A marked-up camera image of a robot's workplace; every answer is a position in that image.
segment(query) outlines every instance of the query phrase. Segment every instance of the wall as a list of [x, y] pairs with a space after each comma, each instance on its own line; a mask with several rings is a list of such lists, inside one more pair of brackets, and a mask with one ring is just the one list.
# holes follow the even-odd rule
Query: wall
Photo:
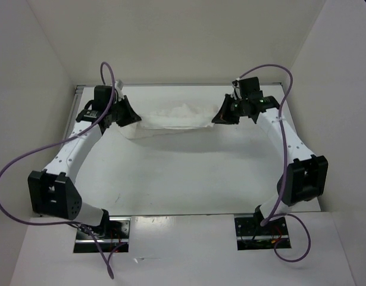
[[[28, 0], [74, 83], [229, 83], [291, 66], [324, 0]], [[277, 69], [262, 82], [284, 79]]]
[[[0, 0], [0, 169], [14, 157], [61, 139], [73, 85], [30, 7]], [[23, 219], [31, 215], [26, 178], [56, 150], [24, 159], [0, 183], [0, 199]], [[26, 226], [0, 212], [0, 285], [11, 280]]]
[[366, 285], [366, 3], [327, 0], [292, 71], [298, 133], [330, 163], [321, 205]]

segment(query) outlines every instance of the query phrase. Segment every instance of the white table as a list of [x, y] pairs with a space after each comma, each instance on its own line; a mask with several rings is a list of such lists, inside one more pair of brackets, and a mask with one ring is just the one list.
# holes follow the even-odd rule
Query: white table
[[[29, 226], [11, 286], [354, 286], [332, 215], [298, 216], [312, 236], [299, 263], [282, 262], [273, 250], [237, 251], [230, 214], [133, 217], [129, 252], [111, 261], [114, 281], [99, 253], [73, 254], [75, 229]], [[287, 218], [287, 227], [293, 248], [279, 252], [293, 259], [305, 251], [306, 237], [294, 219]]]
[[[264, 96], [283, 98], [280, 85]], [[230, 86], [125, 86], [135, 112], [166, 101], [201, 101], [221, 106]], [[93, 98], [84, 88], [79, 111]], [[287, 106], [287, 121], [293, 126]], [[211, 130], [130, 141], [117, 125], [106, 130], [80, 169], [76, 187], [83, 200], [111, 215], [250, 213], [276, 192], [282, 162], [265, 133], [251, 119]], [[317, 199], [295, 212], [320, 211]]]

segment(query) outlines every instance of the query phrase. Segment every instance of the cable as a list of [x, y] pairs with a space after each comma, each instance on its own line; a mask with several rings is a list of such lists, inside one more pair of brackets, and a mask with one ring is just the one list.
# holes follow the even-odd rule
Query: cable
[[[103, 84], [105, 85], [106, 83], [105, 83], [105, 80], [104, 80], [104, 78], [103, 78], [103, 68], [104, 68], [104, 66], [106, 66], [107, 67], [107, 69], [109, 70], [109, 72], [110, 72], [110, 76], [111, 76], [111, 96], [110, 96], [110, 100], [109, 100], [109, 103], [108, 103], [108, 105], [106, 106], [106, 108], [105, 108], [105, 110], [104, 110], [104, 112], [101, 114], [101, 116], [95, 121], [95, 122], [93, 122], [88, 128], [86, 128], [85, 130], [83, 130], [83, 131], [81, 131], [79, 134], [77, 134], [76, 136], [73, 136], [73, 137], [69, 137], [69, 138], [67, 138], [67, 139], [65, 139], [65, 140], [62, 140], [62, 141], [60, 141], [60, 142], [57, 142], [57, 143], [53, 143], [53, 144], [49, 144], [49, 145], [46, 145], [46, 146], [43, 146], [43, 147], [40, 147], [40, 148], [37, 148], [37, 149], [34, 149], [34, 150], [32, 150], [32, 151], [29, 151], [29, 152], [27, 152], [27, 153], [25, 153], [25, 154], [23, 154], [23, 155], [20, 155], [20, 156], [18, 156], [17, 158], [15, 158], [15, 159], [13, 159], [12, 161], [10, 161], [7, 165], [5, 165], [2, 169], [1, 169], [1, 171], [0, 171], [0, 179], [1, 179], [1, 177], [2, 177], [2, 175], [5, 173], [5, 171], [7, 171], [7, 169], [9, 168], [9, 167], [11, 167], [14, 163], [16, 163], [16, 162], [18, 162], [18, 161], [20, 161], [21, 159], [23, 159], [23, 158], [25, 158], [25, 157], [27, 157], [27, 156], [29, 156], [29, 155], [32, 155], [32, 154], [34, 154], [34, 153], [37, 153], [37, 152], [40, 152], [40, 151], [43, 151], [43, 150], [46, 150], [46, 149], [49, 149], [49, 148], [52, 148], [52, 147], [55, 147], [55, 146], [57, 146], [57, 145], [61, 145], [61, 144], [65, 144], [65, 143], [67, 143], [67, 142], [70, 142], [70, 141], [72, 141], [72, 140], [74, 140], [74, 139], [76, 139], [76, 138], [78, 138], [78, 137], [80, 137], [80, 136], [82, 136], [82, 135], [84, 135], [86, 132], [88, 132], [88, 131], [90, 131], [94, 126], [96, 126], [106, 115], [107, 115], [107, 112], [109, 111], [109, 109], [110, 109], [110, 107], [111, 107], [111, 104], [112, 104], [112, 102], [113, 102], [113, 100], [114, 100], [114, 97], [115, 97], [115, 79], [114, 79], [114, 73], [113, 73], [113, 71], [112, 71], [112, 68], [111, 68], [111, 66], [107, 63], [107, 62], [102, 62], [101, 63], [101, 67], [100, 67], [100, 72], [101, 72], [101, 78], [102, 78], [102, 82], [103, 82]], [[10, 219], [12, 219], [12, 220], [14, 220], [14, 221], [16, 221], [16, 222], [18, 222], [18, 223], [22, 223], [22, 224], [24, 224], [24, 225], [33, 225], [33, 226], [41, 226], [41, 225], [63, 225], [63, 224], [68, 224], [68, 225], [71, 225], [71, 226], [73, 226], [73, 225], [77, 225], [77, 224], [79, 224], [78, 222], [71, 222], [71, 221], [63, 221], [63, 222], [26, 222], [25, 220], [22, 220], [22, 219], [19, 219], [19, 218], [17, 218], [17, 217], [15, 217], [15, 216], [13, 216], [13, 215], [11, 215], [4, 207], [3, 207], [3, 205], [1, 204], [1, 202], [0, 202], [0, 211], [1, 212], [3, 212], [3, 214], [5, 214], [6, 216], [8, 216]], [[103, 254], [103, 251], [102, 251], [102, 249], [101, 249], [101, 246], [99, 245], [99, 243], [97, 242], [97, 239], [95, 238], [95, 236], [94, 236], [94, 234], [93, 234], [93, 232], [87, 227], [87, 226], [84, 226], [84, 225], [81, 225], [81, 227], [83, 228], [83, 229], [85, 229], [88, 233], [89, 233], [89, 235], [93, 238], [93, 240], [94, 240], [94, 242], [95, 242], [95, 244], [96, 244], [96, 246], [97, 246], [97, 249], [98, 249], [98, 251], [100, 252], [100, 254], [101, 254], [101, 256], [102, 256], [102, 258], [103, 258], [103, 260], [104, 260], [104, 262], [106, 263], [106, 265], [107, 265], [107, 272], [109, 273], [109, 276], [110, 276], [110, 278], [111, 279], [114, 279], [114, 274], [113, 274], [113, 272], [112, 272], [112, 269], [111, 269], [111, 267], [110, 267], [110, 265], [109, 265], [109, 263], [108, 263], [108, 260], [106, 259], [106, 257], [104, 256], [104, 254]]]
[[[262, 67], [277, 67], [279, 69], [282, 69], [284, 70], [286, 73], [288, 73], [289, 77], [290, 77], [290, 84], [289, 84], [289, 87], [287, 89], [287, 91], [284, 93], [284, 97], [280, 103], [280, 106], [279, 106], [279, 109], [278, 109], [278, 117], [281, 118], [282, 117], [282, 111], [283, 111], [283, 104], [286, 102], [287, 100], [287, 97], [291, 91], [291, 88], [292, 88], [292, 84], [293, 84], [293, 76], [292, 76], [292, 73], [289, 69], [287, 69], [286, 67], [284, 66], [281, 66], [279, 64], [263, 64], [263, 65], [260, 65], [260, 66], [257, 66], [257, 67], [254, 67], [246, 72], [244, 72], [243, 74], [241, 74], [241, 76], [237, 79], [237, 80], [240, 80], [241, 78], [243, 78], [244, 76], [246, 76], [247, 74], [255, 71], [255, 70], [258, 70]], [[287, 216], [291, 216], [291, 217], [294, 217], [297, 221], [299, 221], [299, 223], [303, 226], [306, 234], [307, 234], [307, 239], [308, 239], [308, 247], [307, 247], [307, 251], [298, 259], [293, 259], [293, 260], [289, 260], [289, 259], [286, 259], [284, 257], [281, 257], [281, 255], [278, 254], [276, 248], [278, 246], [278, 243], [282, 242], [283, 240], [279, 240], [278, 242], [276, 242], [274, 244], [274, 252], [276, 253], [276, 255], [282, 259], [283, 261], [285, 262], [298, 262], [298, 261], [301, 261], [302, 259], [304, 259], [310, 249], [311, 249], [311, 236], [308, 232], [308, 229], [307, 227], [305, 226], [305, 224], [303, 223], [303, 221], [301, 221], [300, 218], [298, 218], [297, 216], [293, 215], [293, 214], [275, 214], [277, 208], [278, 208], [278, 205], [279, 203], [281, 202], [282, 198], [283, 198], [283, 194], [284, 194], [284, 189], [286, 187], [286, 179], [287, 179], [287, 163], [288, 163], [288, 155], [287, 155], [287, 141], [286, 141], [286, 133], [284, 131], [284, 126], [283, 126], [283, 121], [282, 120], [279, 120], [279, 126], [280, 126], [280, 130], [282, 132], [282, 141], [283, 141], [283, 176], [282, 176], [282, 184], [281, 184], [281, 187], [280, 187], [280, 190], [279, 190], [279, 196], [278, 196], [278, 199], [273, 207], [273, 209], [271, 210], [270, 214], [261, 222], [261, 226], [265, 226], [270, 220], [272, 217], [276, 217], [276, 216], [283, 216], [283, 215], [287, 215]]]

